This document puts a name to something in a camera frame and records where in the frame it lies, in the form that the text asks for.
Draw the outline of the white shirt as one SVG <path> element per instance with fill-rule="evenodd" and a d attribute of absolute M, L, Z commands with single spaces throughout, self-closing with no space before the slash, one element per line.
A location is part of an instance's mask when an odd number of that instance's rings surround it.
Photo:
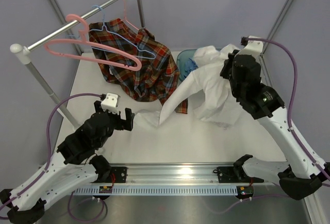
<path fill-rule="evenodd" d="M 134 123 L 141 127 L 158 127 L 176 113 L 177 108 L 187 100 L 194 116 L 201 121 L 229 127 L 239 119 L 242 108 L 232 96 L 229 81 L 220 76 L 228 54 L 238 47 L 229 44 L 217 50 L 214 46 L 197 49 L 193 61 L 197 69 L 189 73 L 160 111 L 139 111 Z"/>

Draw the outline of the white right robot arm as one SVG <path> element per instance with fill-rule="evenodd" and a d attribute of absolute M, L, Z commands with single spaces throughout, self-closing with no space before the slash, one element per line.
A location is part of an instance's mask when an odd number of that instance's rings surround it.
<path fill-rule="evenodd" d="M 258 178 L 272 182 L 290 198 L 301 200 L 322 186 L 329 174 L 329 163 L 289 127 L 284 101 L 272 87 L 261 82 L 260 74 L 261 66 L 256 59 L 237 49 L 228 54 L 220 72 L 230 82 L 236 102 L 266 129 L 286 161 L 263 161 L 246 154 L 233 164 L 233 174 L 238 181 Z"/>

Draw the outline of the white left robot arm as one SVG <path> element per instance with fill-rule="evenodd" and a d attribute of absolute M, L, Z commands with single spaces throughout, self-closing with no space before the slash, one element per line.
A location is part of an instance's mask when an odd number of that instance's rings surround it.
<path fill-rule="evenodd" d="M 135 115 L 126 108 L 122 119 L 117 105 L 104 100 L 95 101 L 94 107 L 95 113 L 57 146 L 36 175 L 17 188 L 1 191 L 11 223 L 35 223 L 54 203 L 85 184 L 116 182 L 117 170 L 95 152 L 114 131 L 132 131 Z"/>

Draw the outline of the light blue shirt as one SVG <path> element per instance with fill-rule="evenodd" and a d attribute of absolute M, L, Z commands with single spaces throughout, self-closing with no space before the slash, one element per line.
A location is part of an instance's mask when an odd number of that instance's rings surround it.
<path fill-rule="evenodd" d="M 184 73 L 183 73 L 183 76 L 184 78 L 186 79 L 188 77 L 188 75 L 196 70 L 198 68 L 198 65 L 196 64 L 196 62 L 191 59 L 191 58 L 188 58 L 185 62 L 185 66 L 184 66 Z"/>

